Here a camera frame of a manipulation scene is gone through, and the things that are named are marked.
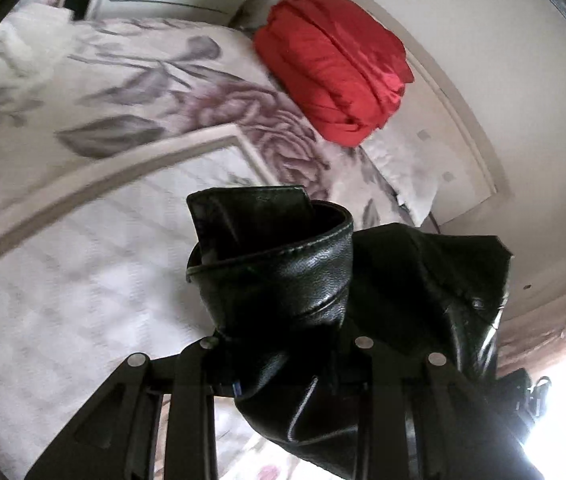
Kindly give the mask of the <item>black leather jacket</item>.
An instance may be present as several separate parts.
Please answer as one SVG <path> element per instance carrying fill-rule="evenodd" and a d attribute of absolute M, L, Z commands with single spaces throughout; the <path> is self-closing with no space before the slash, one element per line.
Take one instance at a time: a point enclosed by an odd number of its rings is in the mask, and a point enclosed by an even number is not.
<path fill-rule="evenodd" d="M 359 231 L 299 186 L 211 188 L 187 206 L 198 238 L 187 278 L 227 349 L 236 407 L 262 437 L 353 478 L 359 336 L 411 361 L 442 353 L 510 429 L 494 391 L 512 259 L 499 238 Z"/>

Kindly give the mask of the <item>pink floral curtain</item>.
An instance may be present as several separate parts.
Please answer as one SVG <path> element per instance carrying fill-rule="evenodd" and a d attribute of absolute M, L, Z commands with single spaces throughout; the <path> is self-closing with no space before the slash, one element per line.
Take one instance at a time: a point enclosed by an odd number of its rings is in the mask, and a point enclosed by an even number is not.
<path fill-rule="evenodd" d="M 539 377 L 566 356 L 566 275 L 534 297 L 532 308 L 506 318 L 499 328 L 496 374 L 523 368 Z"/>

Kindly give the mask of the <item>white pillow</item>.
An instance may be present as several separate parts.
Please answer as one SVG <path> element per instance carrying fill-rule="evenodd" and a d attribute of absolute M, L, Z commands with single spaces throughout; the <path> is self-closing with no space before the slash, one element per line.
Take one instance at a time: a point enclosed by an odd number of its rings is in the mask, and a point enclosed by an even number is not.
<path fill-rule="evenodd" d="M 373 165 L 394 189 L 414 226 L 432 211 L 438 192 L 437 143 L 425 130 L 417 133 L 386 125 L 362 143 Z"/>

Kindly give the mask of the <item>cream headboard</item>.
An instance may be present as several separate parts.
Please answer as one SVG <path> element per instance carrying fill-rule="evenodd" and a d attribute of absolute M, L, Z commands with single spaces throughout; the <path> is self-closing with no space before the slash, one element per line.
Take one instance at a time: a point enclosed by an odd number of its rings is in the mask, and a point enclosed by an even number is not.
<path fill-rule="evenodd" d="M 405 47 L 413 81 L 386 125 L 414 133 L 425 130 L 437 143 L 439 186 L 430 214 L 444 232 L 469 232 L 472 222 L 511 197 L 502 164 L 484 128 L 440 63 L 403 24 L 375 0 L 353 2 Z"/>

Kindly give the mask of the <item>floral bedspread bed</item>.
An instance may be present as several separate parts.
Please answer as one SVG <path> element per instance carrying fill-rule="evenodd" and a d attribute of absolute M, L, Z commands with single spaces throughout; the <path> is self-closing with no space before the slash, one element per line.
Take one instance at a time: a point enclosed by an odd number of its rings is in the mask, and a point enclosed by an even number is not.
<path fill-rule="evenodd" d="M 123 358 L 211 331 L 185 280 L 185 200 L 296 184 L 357 228 L 405 206 L 363 148 L 324 141 L 233 29 L 76 22 L 21 3 L 0 23 L 0 472 L 21 479 Z"/>

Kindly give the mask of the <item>red folded quilt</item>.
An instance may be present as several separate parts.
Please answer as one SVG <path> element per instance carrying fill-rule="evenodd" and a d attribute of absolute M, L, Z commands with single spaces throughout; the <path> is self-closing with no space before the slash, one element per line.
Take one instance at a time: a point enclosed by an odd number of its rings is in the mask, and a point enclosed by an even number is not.
<path fill-rule="evenodd" d="M 254 46 L 313 128 L 345 148 L 384 127 L 414 81 L 402 41 L 353 0 L 281 0 Z"/>

